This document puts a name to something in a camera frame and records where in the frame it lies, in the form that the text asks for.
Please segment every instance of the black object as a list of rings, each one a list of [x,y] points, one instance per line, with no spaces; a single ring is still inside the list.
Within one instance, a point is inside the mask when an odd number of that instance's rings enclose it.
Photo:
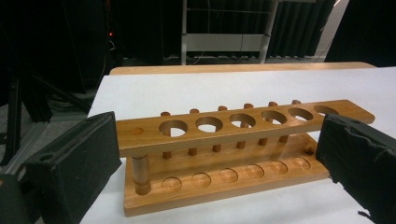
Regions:
[[[46,223],[79,223],[120,166],[114,113],[83,120],[23,166],[26,174],[20,185],[28,219],[35,221],[38,210]],[[0,184],[1,194],[19,194],[19,188],[3,189],[3,185]],[[15,197],[2,198],[0,220],[7,218],[8,205]]]
[[[60,96],[61,98],[65,99],[66,101],[70,102],[72,105],[78,107],[84,113],[88,114],[90,112],[91,106],[83,102],[82,100],[78,99],[76,96],[70,94],[67,91],[60,90],[56,86],[48,83],[44,79],[36,76],[32,76],[35,82],[42,86],[43,88],[47,89],[49,92],[53,92],[56,95]]]
[[[30,223],[15,175],[0,175],[0,223]]]
[[[373,222],[396,223],[396,139],[357,120],[326,115],[317,160]]]
[[[1,0],[0,23],[24,69],[65,91],[93,89],[111,69],[106,0]]]
[[[21,142],[21,83],[18,78],[10,81],[7,114],[6,151],[0,165],[6,165],[17,154]]]
[[[162,64],[163,57],[180,54],[181,0],[118,0],[111,5],[126,57]]]
[[[10,63],[8,58],[11,53],[10,45],[7,44],[7,37],[0,17],[0,106],[8,103],[9,71],[7,65]]]
[[[396,65],[396,1],[349,0],[326,56],[327,62]]]

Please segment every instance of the white table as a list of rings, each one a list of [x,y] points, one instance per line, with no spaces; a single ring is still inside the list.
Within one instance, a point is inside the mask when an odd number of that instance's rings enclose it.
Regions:
[[[219,105],[267,106],[348,99],[376,116],[372,124],[396,137],[396,67],[321,71],[259,71],[104,77],[89,116],[115,111],[116,119],[187,114],[191,108],[216,111]],[[318,140],[318,132],[311,133]],[[82,223],[371,223],[364,211],[330,179],[125,217],[123,165],[110,178]]]

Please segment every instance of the floor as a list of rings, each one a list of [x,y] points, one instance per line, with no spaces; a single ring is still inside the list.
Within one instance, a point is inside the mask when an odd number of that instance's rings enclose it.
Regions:
[[[267,59],[266,63],[322,63],[324,57],[312,57],[312,58],[273,58]],[[229,63],[257,63],[258,60],[255,58],[228,58],[228,57],[203,57],[203,58],[189,58],[187,64],[229,64]],[[165,65],[177,65],[179,59],[168,58],[164,60]],[[124,59],[122,66],[142,66],[147,65],[144,62],[138,61],[137,59]],[[94,98],[95,91],[88,93],[88,98]],[[74,108],[68,103],[53,103],[49,102],[51,106],[53,117],[48,123],[34,123],[30,120],[29,114],[26,108],[22,107],[21,111],[21,155],[14,160],[12,167],[0,167],[0,173],[13,172],[19,166],[19,162],[22,162],[29,158],[31,155],[36,153],[38,150],[43,148],[45,145],[65,133],[67,130],[76,125],[79,121],[86,118],[86,114],[79,112],[78,109]],[[7,132],[7,105],[0,107],[0,133]],[[5,152],[5,145],[0,145],[0,160],[3,158]]]

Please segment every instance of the wooden post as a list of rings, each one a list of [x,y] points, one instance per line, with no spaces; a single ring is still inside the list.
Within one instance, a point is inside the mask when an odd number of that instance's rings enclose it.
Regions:
[[[219,108],[218,108],[218,111],[223,111],[223,110],[227,110],[227,109],[228,109],[227,106],[220,105]],[[221,145],[214,145],[212,150],[214,152],[220,152],[221,151]]]
[[[292,104],[292,105],[299,105],[300,103],[301,103],[301,102],[298,101],[298,100],[293,100],[293,101],[291,101],[291,104]],[[283,136],[280,136],[280,137],[279,137],[279,142],[287,143],[287,142],[288,142],[288,139],[289,139],[289,136],[288,136],[288,135],[283,135]]]
[[[249,108],[253,108],[253,105],[252,104],[244,104],[244,109],[249,109]],[[241,128],[248,128],[248,123],[241,121]],[[236,143],[236,147],[237,148],[244,148],[245,147],[245,143],[246,143],[246,141],[237,142]]]
[[[199,110],[196,109],[196,108],[190,110],[190,114],[198,114],[198,113],[199,113]],[[197,154],[197,148],[196,147],[189,148],[189,155],[190,156],[195,156],[196,154]]]
[[[274,101],[271,101],[270,103],[268,103],[268,106],[277,106],[277,103]],[[265,119],[267,122],[272,123],[273,119]],[[259,140],[259,145],[260,146],[265,146],[267,144],[268,138],[261,138]]]
[[[149,177],[149,156],[132,158],[134,171],[134,188],[139,195],[146,195],[151,191]]]
[[[170,116],[170,115],[171,114],[169,112],[166,112],[166,111],[161,113],[161,117]],[[165,132],[163,132],[163,135],[171,136],[171,130],[170,129],[169,130],[165,130]],[[166,160],[171,159],[172,158],[172,152],[171,151],[163,152],[163,158],[166,159]]]

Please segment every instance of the wooden table edge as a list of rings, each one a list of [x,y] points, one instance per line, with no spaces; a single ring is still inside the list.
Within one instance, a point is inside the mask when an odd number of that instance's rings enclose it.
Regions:
[[[254,72],[287,70],[330,70],[375,68],[368,63],[254,63],[210,65],[122,66],[113,68],[110,75],[148,75],[218,72]]]

